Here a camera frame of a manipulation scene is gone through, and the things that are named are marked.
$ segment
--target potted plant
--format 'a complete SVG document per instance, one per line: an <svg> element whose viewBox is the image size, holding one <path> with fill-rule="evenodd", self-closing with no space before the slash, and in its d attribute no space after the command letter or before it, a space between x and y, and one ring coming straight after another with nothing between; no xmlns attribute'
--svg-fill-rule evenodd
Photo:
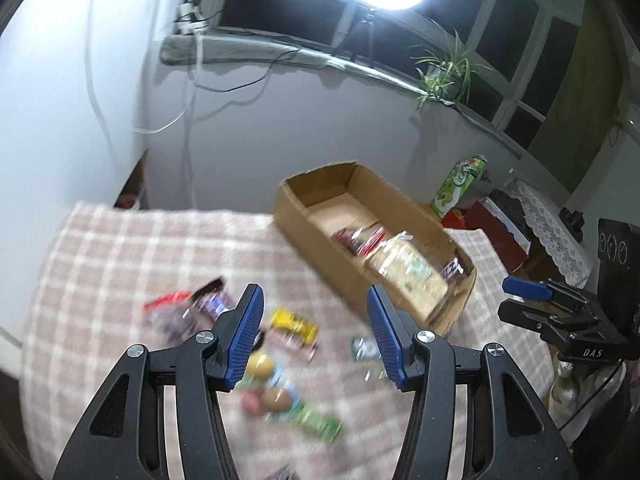
<svg viewBox="0 0 640 480"><path fill-rule="evenodd" d="M436 22L435 25L446 34L446 31ZM478 73L479 68L492 70L491 67L471 63L468 60L469 50L460 40L458 32L454 29L455 38L449 51L438 56L426 47L423 47L430 56L412 57L416 65L426 64L423 71L416 68L420 74L420 83L426 95L418 97L418 108L427 100L449 100L458 102L468 102L469 91L471 90L471 78Z"/></svg>

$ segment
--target white cable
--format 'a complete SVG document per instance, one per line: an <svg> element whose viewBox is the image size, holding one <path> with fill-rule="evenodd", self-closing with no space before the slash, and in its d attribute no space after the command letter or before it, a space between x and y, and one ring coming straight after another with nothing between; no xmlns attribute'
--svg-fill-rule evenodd
<svg viewBox="0 0 640 480"><path fill-rule="evenodd" d="M145 135L153 135L166 130L170 126L173 126L180 120L181 117L190 109L191 104L194 102L194 94L196 92L196 85L198 83L198 76L200 75L200 69L202 68L202 61L204 58L204 48L202 44L202 32L200 30L194 29L193 33L196 38L196 70L194 79L192 81L193 85L191 86L191 96L187 101L186 106L183 110L178 114L178 116L166 124L162 128L158 128L157 130L147 130L144 128L134 128L133 126L120 126L119 124L114 124L110 120L108 120L104 114L102 113L102 109L98 103L97 95L95 93L95 85L94 85L94 69L92 65L92 52L94 48L94 9L95 9L95 0L89 0L89 9L87 13L86 19L86 35L84 41L84 74L86 77L86 87L87 93L89 94L89 102L91 103L91 107L94 110L94 114L96 118L100 122L100 125L103 129L106 129L107 125L112 126L113 128L117 128L119 130L125 130L128 132L132 132L135 134L145 134Z"/></svg>

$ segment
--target checkered blanket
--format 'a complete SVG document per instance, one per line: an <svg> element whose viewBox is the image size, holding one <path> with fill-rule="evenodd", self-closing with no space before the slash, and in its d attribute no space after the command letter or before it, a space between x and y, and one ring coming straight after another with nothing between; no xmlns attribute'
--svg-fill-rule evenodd
<svg viewBox="0 0 640 480"><path fill-rule="evenodd" d="M525 330L501 323L504 267L482 231L451 236L476 264L478 280L466 310L449 334L452 344L481 349L502 343L538 394L552 381L546 345ZM240 478L260 480L286 463L303 480L392 477L412 394L390 381L365 381L354 362L354 336L370 335L342 300L287 243L269 215L220 212L121 212L79 204L60 227L35 292L24 344L22 409L31 457L45 478L84 409L117 359L133 343L150 349L165 342L141 312L153 298L195 290L225 277L238 300L247 283L265 292L265 319L279 305L314 320L320 349L311 364L274 352L301 398L344 421L332 444L286 422L251 418L239 394L219 394L222 417ZM165 399L171 478L182 478L175 394ZM462 474L466 397L456 396L450 476Z"/></svg>

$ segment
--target pink plaid blanket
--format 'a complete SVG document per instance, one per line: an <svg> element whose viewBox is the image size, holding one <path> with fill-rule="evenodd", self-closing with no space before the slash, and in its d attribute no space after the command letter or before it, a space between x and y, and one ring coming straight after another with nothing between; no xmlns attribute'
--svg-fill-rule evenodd
<svg viewBox="0 0 640 480"><path fill-rule="evenodd" d="M537 335L501 323L504 267L482 231L452 231L478 269L478 280L452 344L502 343L539 395L552 381L551 359ZM222 275L236 300L247 283L265 292L265 316L280 305L314 320L320 349L309 365L276 352L300 393L344 421L332 445L285 422L245 415L237 393L219 394L240 478L260 480L289 463L303 480L389 479L411 409L412 394L385 380L364 381L367 367L350 353L354 336L370 335L342 300L287 243L269 215L219 212L120 212L79 204L53 240L33 300L24 345L22 409L36 468L51 478L57 460L98 387L133 343L164 341L141 306L173 290L195 290ZM175 396L165 400L171 478L182 478ZM460 478L466 397L456 396L450 477Z"/></svg>

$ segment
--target red snack package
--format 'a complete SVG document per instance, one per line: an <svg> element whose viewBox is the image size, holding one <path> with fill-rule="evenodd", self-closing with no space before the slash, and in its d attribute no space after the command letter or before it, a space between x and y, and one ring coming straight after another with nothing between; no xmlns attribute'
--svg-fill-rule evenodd
<svg viewBox="0 0 640 480"><path fill-rule="evenodd" d="M336 231L332 238L356 256L367 256L385 236L383 227L347 227Z"/></svg>

